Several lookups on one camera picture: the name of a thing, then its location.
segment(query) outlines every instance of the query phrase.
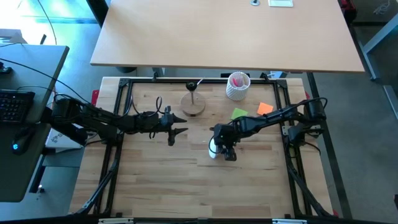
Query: black cable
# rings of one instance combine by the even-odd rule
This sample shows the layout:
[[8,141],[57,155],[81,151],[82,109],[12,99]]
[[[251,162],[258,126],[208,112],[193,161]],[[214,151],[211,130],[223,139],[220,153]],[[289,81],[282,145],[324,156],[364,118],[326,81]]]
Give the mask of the black cable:
[[212,152],[212,153],[214,153],[214,154],[219,154],[219,153],[221,153],[221,152],[213,152],[213,150],[211,150],[211,148],[210,148],[210,142],[211,142],[211,140],[212,140],[213,138],[214,138],[214,136],[212,136],[211,139],[210,139],[210,141],[209,141],[209,145],[208,145],[209,151]]
[[23,85],[23,86],[18,87],[17,90],[19,90],[20,88],[25,88],[25,87],[43,88],[43,89],[46,89],[46,90],[53,91],[55,94],[58,94],[56,91],[54,91],[54,90],[52,90],[52,89],[50,89],[50,88],[46,88],[46,87],[43,87],[43,86],[37,86],[37,85]]
[[159,113],[160,112],[160,107],[162,106],[162,102],[163,102],[163,99],[162,99],[162,97],[161,96],[158,96],[157,98],[156,98],[156,111],[154,112],[154,113],[152,113],[151,115],[148,115],[148,117],[151,117],[151,116],[153,116],[153,115],[155,115],[155,114],[157,114],[157,113]]
[[[156,98],[156,111],[154,113],[148,115],[147,117],[151,117],[151,116],[153,116],[153,115],[155,115],[157,113],[164,114],[163,112],[160,111],[160,107],[162,106],[162,102],[163,102],[162,97],[158,96]],[[133,97],[132,96],[131,96],[131,105],[132,105],[132,108],[134,109],[134,111],[136,111],[137,114],[141,114],[140,112],[138,112],[136,106],[134,105],[134,101],[133,101]]]
[[313,134],[310,134],[310,133],[306,133],[307,135],[309,135],[309,136],[311,136],[311,137],[313,137],[313,138],[317,138],[317,136],[315,136],[315,135],[313,135]]
[[[325,97],[318,97],[318,98],[314,98],[314,99],[311,99],[311,100],[303,100],[303,101],[301,101],[300,103],[297,103],[296,105],[293,105],[292,107],[290,107],[290,108],[287,108],[286,110],[284,110],[284,111],[281,111],[280,113],[277,113],[277,114],[274,114],[274,115],[272,115],[272,116],[263,116],[263,118],[268,118],[268,119],[272,119],[272,118],[274,118],[274,117],[278,117],[278,116],[280,116],[280,115],[282,115],[282,114],[285,114],[285,113],[287,113],[287,112],[289,112],[289,111],[291,111],[292,109],[294,109],[294,108],[298,108],[299,106],[302,106],[302,105],[304,105],[305,103],[309,103],[309,102],[313,102],[313,101],[317,101],[317,100],[325,100],[325,105],[323,106],[323,108],[325,109],[325,106],[326,106],[326,104],[328,103],[328,99],[326,99]],[[260,120],[263,120],[263,118],[261,118],[261,117],[248,117],[248,116],[243,116],[243,117],[247,117],[247,118],[251,118],[251,119],[260,119]]]
[[123,118],[123,117],[127,116],[129,114],[129,112],[130,112],[132,104],[133,104],[133,102],[132,102],[132,95],[131,95],[129,108],[127,109],[127,111],[122,116],[117,117],[116,119],[120,119],[120,118]]
[[72,92],[74,92],[74,94],[76,94],[77,96],[79,96],[82,100],[84,100],[85,102],[91,104],[89,101],[87,101],[87,100],[85,100],[83,97],[81,97],[75,90],[73,90],[72,88],[70,88],[67,84],[65,84],[64,82],[61,82],[60,80],[58,80],[58,79],[56,79],[56,78],[54,78],[54,77],[51,77],[50,75],[47,75],[47,74],[45,74],[45,73],[43,73],[43,72],[41,72],[41,71],[38,71],[38,70],[36,70],[36,69],[34,69],[34,68],[31,68],[31,67],[29,67],[29,66],[23,65],[23,64],[18,63],[18,62],[13,62],[13,61],[11,61],[11,60],[7,60],[7,59],[4,59],[4,58],[0,58],[0,60],[3,60],[3,61],[5,61],[5,62],[9,62],[9,63],[14,63],[14,64],[16,64],[16,65],[19,65],[19,66],[22,66],[22,67],[31,69],[32,71],[35,71],[35,72],[40,73],[40,74],[42,74],[42,75],[45,75],[46,77],[49,77],[49,78],[51,78],[52,80],[55,80],[56,82],[59,82],[59,83],[61,83],[62,85],[66,86],[68,89],[70,89]]
[[328,99],[326,99],[325,97],[323,97],[323,99],[325,100],[325,104],[323,105],[323,109],[325,109],[326,105],[328,104]]
[[92,141],[92,142],[88,142],[88,143],[85,144],[85,147],[88,146],[89,144],[93,144],[93,143],[97,143],[97,142],[101,142],[101,141],[102,140],[95,140],[95,141]]
[[64,96],[64,97],[66,96],[67,98],[69,98],[69,99],[71,99],[71,100],[73,100],[73,101],[76,101],[76,102],[79,104],[79,106],[84,105],[84,103],[82,103],[80,100],[78,100],[78,99],[76,99],[76,98],[74,98],[74,97],[72,97],[72,96],[70,96],[70,95],[68,95],[68,94],[64,94],[64,93],[57,93],[57,94],[55,94],[55,95],[54,95],[54,98],[53,98],[54,102],[57,102],[57,101],[58,101],[57,96]]
[[14,44],[22,44],[22,43],[18,42],[18,43],[6,44],[6,45],[0,46],[0,47],[7,47],[7,46],[10,46],[10,45],[14,45]]
[[309,143],[309,142],[304,142],[305,144],[307,144],[307,145],[309,145],[309,146],[312,146],[312,147],[314,147],[316,150],[318,150],[319,151],[319,155],[321,154],[321,150],[316,146],[316,145],[314,145],[314,144],[312,144],[312,143]]

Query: orange sticky note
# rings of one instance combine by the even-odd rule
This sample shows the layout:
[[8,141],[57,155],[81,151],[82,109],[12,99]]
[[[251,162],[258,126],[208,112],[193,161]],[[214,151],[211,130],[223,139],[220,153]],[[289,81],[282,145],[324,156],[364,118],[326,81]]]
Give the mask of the orange sticky note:
[[263,115],[263,114],[271,113],[273,109],[274,109],[274,107],[271,105],[268,105],[266,103],[260,103],[259,109],[257,110],[257,114]]

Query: white object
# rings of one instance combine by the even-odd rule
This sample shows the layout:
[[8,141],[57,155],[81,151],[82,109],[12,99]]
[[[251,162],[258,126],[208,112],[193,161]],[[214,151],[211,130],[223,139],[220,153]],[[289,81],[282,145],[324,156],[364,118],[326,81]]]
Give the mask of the white object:
[[250,86],[250,78],[243,72],[234,72],[228,78],[226,95],[231,100],[243,100]]
[[384,15],[388,11],[388,8],[390,7],[390,0],[388,2],[381,4],[379,7],[377,7],[374,11],[373,14],[376,15]]
[[293,0],[268,0],[271,7],[293,7]]
[[55,149],[56,152],[62,152],[67,149],[78,149],[81,146],[72,141],[70,138],[59,133],[58,131],[51,129],[47,141],[45,142],[45,147]]
[[216,145],[214,144],[214,139],[212,138],[211,141],[210,141],[210,144],[209,144],[209,156],[210,156],[212,159],[216,159],[216,157],[217,157],[217,154],[215,154],[214,152],[217,152],[217,147],[216,147]]

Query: black table leg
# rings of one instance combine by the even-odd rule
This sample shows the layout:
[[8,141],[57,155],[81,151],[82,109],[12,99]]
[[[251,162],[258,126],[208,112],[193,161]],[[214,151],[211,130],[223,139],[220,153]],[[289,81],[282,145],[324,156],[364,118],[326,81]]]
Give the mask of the black table leg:
[[105,0],[86,0],[88,6],[94,14],[99,26],[102,28],[106,14],[108,13],[108,5]]
[[[319,97],[319,92],[318,92],[317,84],[315,83],[315,78],[313,76],[313,73],[307,72],[307,78],[310,83],[312,97],[313,98]],[[343,178],[341,177],[341,173],[340,173],[340,170],[338,167],[335,149],[334,149],[333,143],[331,141],[331,137],[330,137],[330,133],[329,133],[329,129],[328,129],[328,125],[327,125],[326,121],[322,122],[321,128],[324,129],[322,136],[323,136],[323,140],[325,142],[326,153],[328,154],[330,167],[331,167],[331,173],[333,175],[333,180],[335,181],[337,196],[338,196],[338,200],[340,202],[341,211],[343,213],[342,214],[343,218],[352,219],[353,216],[351,214],[351,209],[349,207],[346,190],[344,188]]]

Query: mouse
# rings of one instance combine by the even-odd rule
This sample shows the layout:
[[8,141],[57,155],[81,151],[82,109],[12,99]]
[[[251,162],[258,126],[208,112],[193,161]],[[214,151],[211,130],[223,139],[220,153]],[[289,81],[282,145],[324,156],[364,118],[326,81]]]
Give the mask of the mouse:
[[35,128],[24,127],[21,128],[15,135],[11,144],[11,151],[14,154],[22,155],[29,148],[30,141],[35,133]]

